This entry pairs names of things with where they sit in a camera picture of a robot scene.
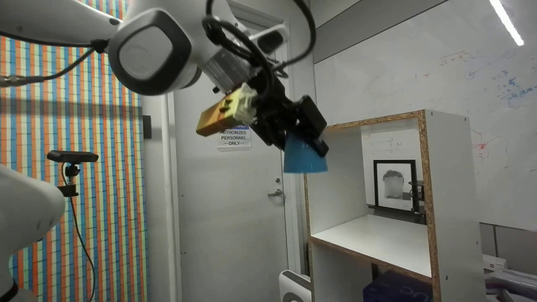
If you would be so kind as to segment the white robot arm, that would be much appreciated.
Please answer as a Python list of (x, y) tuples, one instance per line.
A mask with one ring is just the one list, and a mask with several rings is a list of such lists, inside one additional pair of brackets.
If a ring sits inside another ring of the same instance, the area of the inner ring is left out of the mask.
[(330, 151), (326, 120), (311, 98), (286, 96), (281, 79), (289, 64), (273, 57), (289, 31), (274, 26), (254, 34), (229, 0), (132, 0), (122, 19), (83, 0), (0, 0), (0, 36), (101, 52), (116, 79), (142, 96), (209, 76), (224, 99), (202, 113), (200, 136), (249, 126), (279, 150), (298, 138), (318, 156)]

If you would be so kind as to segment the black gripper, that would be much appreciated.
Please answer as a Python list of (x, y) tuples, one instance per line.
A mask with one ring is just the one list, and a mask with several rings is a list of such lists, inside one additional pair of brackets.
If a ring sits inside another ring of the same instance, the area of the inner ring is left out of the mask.
[(323, 140), (328, 121), (309, 96), (291, 101), (284, 84), (273, 74), (261, 73), (249, 81), (257, 93), (254, 98), (256, 121), (252, 130), (268, 145), (286, 150), (288, 138), (294, 135), (315, 153), (325, 158), (330, 146)]

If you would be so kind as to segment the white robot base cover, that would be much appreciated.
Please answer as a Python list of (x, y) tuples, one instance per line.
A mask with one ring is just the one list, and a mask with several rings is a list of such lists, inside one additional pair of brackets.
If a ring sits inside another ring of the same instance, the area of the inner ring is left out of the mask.
[(64, 195), (56, 185), (0, 167), (0, 302), (36, 302), (11, 274), (9, 262), (43, 240), (64, 215)]

